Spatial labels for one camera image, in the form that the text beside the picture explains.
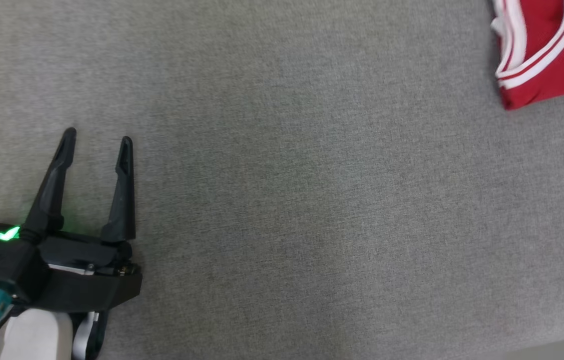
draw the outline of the gray tablecloth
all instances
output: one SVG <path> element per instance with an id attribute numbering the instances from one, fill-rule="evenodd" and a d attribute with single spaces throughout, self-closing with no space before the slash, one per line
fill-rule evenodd
<path id="1" fill-rule="evenodd" d="M 142 294 L 103 360 L 564 338 L 564 97 L 505 112 L 486 0 L 0 0 L 0 221 L 62 131 L 70 231 L 135 141 Z"/>

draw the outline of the folded red clothing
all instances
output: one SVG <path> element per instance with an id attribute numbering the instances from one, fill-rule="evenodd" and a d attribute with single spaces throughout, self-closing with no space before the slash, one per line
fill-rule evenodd
<path id="1" fill-rule="evenodd" d="M 564 0 L 494 0 L 506 109 L 564 95 Z"/>

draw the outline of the green light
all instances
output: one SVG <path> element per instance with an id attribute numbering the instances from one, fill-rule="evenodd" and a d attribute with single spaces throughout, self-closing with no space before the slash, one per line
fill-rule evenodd
<path id="1" fill-rule="evenodd" d="M 19 238 L 18 232 L 19 232 L 19 226 L 16 226 L 11 230 L 8 230 L 6 233 L 0 232 L 0 240 L 7 242 L 8 240 L 11 240 L 13 238 L 17 238 L 17 237 Z"/>

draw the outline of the gray fabric surface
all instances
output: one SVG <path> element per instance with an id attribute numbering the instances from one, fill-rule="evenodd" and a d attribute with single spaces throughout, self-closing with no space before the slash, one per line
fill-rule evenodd
<path id="1" fill-rule="evenodd" d="M 505 112 L 490 3 L 0 0 L 0 221 L 78 129 L 136 148 L 142 295 L 102 360 L 472 357 L 564 338 L 564 97 Z"/>

